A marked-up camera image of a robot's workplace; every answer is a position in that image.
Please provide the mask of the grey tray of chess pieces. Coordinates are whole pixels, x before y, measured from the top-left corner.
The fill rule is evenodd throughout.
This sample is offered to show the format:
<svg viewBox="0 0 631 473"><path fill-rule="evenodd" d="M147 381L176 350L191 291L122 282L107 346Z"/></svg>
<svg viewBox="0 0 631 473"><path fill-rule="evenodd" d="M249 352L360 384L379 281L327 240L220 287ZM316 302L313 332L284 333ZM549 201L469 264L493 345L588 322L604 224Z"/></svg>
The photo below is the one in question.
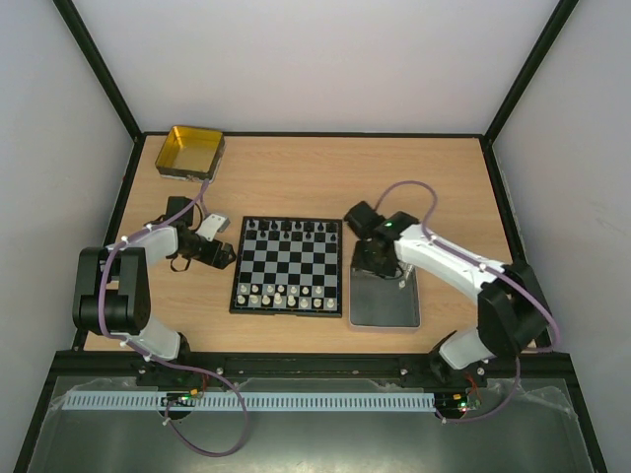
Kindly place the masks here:
<svg viewBox="0 0 631 473"><path fill-rule="evenodd" d="M354 329L403 332L420 328L418 283L410 265L386 278L352 267L349 285L349 323Z"/></svg>

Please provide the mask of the black and white chessboard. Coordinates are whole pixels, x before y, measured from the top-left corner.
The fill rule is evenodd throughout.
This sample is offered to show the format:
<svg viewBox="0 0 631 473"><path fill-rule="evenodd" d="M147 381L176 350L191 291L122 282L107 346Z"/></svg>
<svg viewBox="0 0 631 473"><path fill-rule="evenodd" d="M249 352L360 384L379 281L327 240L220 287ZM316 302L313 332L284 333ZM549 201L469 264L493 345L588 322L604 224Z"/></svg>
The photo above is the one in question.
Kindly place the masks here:
<svg viewBox="0 0 631 473"><path fill-rule="evenodd" d="M243 218L230 312L342 316L339 219Z"/></svg>

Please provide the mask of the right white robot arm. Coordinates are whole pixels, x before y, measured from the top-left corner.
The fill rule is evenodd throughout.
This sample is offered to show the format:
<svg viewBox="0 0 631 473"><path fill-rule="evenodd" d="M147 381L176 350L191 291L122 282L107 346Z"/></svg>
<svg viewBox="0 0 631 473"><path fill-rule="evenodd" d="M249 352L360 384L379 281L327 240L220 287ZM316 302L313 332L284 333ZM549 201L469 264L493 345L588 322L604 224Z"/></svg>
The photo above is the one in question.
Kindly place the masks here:
<svg viewBox="0 0 631 473"><path fill-rule="evenodd" d="M438 384L454 384L473 363L514 358L546 329L558 329L527 263L482 257L405 212L386 218L365 201L353 206L344 222L359 239L355 267L379 277L392 277L403 265L419 268L476 305L477 324L454 332L433 349L437 358L430 362L430 374Z"/></svg>

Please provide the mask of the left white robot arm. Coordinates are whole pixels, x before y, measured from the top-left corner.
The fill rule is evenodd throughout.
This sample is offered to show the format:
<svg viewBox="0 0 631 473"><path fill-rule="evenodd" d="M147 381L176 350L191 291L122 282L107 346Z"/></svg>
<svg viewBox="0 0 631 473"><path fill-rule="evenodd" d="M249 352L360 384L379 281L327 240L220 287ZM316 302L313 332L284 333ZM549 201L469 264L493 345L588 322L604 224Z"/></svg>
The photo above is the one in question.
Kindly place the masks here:
<svg viewBox="0 0 631 473"><path fill-rule="evenodd" d="M72 308L78 329L130 347L148 361L176 362L190 352L186 337L152 313L149 267L181 257L224 269L233 247L216 239L230 220L207 214L186 197L171 197L167 212L120 242L80 252Z"/></svg>

